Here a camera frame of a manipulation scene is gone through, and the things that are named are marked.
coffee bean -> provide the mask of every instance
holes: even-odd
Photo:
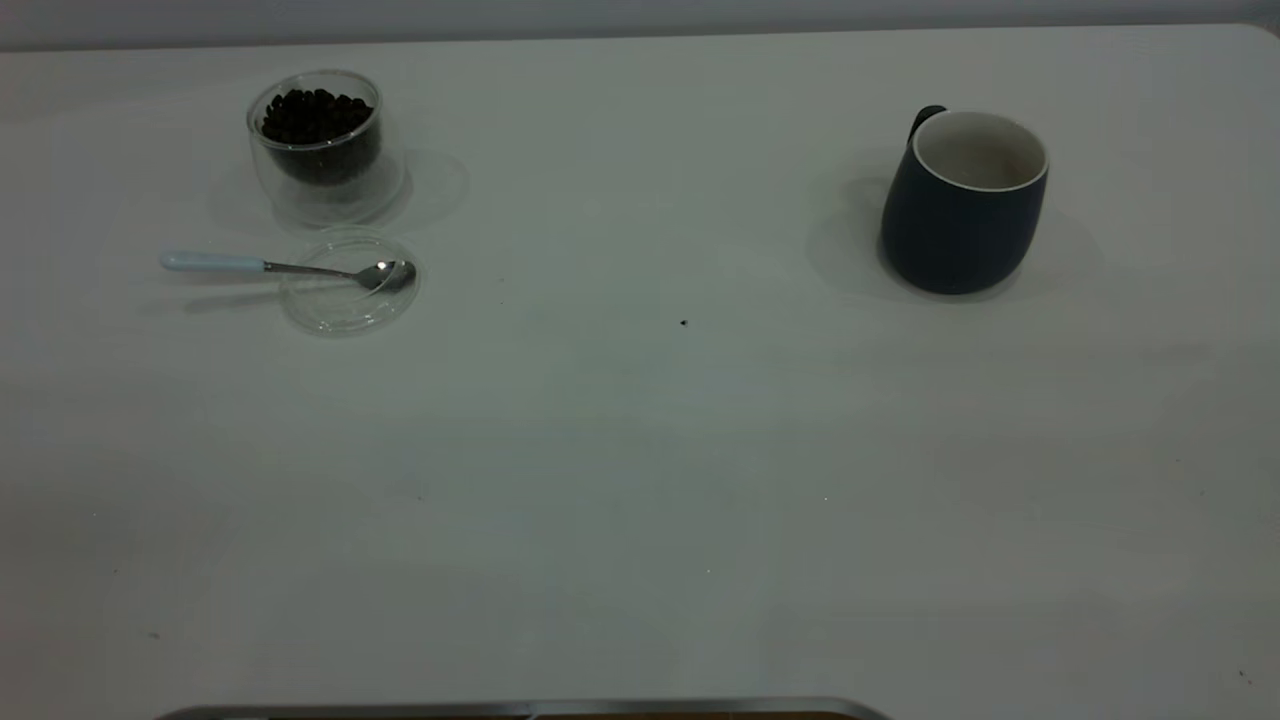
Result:
[[[271,99],[260,126],[262,136],[284,145],[317,145],[340,138],[369,122],[374,108],[362,99],[334,96],[324,88],[291,90]],[[291,177],[311,184],[340,184],[372,165],[380,150],[378,126],[339,145],[298,152],[271,150]]]

dark blue mug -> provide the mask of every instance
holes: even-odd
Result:
[[[943,295],[986,290],[1027,256],[1048,182],[1044,143],[987,113],[920,110],[881,219],[884,256]]]

spoon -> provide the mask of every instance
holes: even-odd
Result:
[[[417,277],[417,268],[408,260],[381,260],[358,273],[344,273],[330,268],[306,268],[302,265],[268,263],[261,258],[248,255],[178,251],[160,255],[160,265],[166,270],[180,273],[297,273],[303,275],[329,275],[355,281],[365,290],[381,288],[389,292],[403,288]],[[397,273],[397,265],[403,265],[403,272]]]

light blue spoon handle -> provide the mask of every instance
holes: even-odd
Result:
[[[218,255],[215,252],[163,252],[160,265],[179,273],[264,273],[266,260],[248,255]]]

white table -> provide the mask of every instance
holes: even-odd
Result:
[[[393,100],[416,196],[389,228],[429,273],[343,341],[274,284],[155,263],[306,247],[243,111],[314,67]],[[3,55],[0,88],[5,717],[1276,716],[1262,31]],[[933,102],[1052,155],[1032,254],[980,302],[874,258]]]

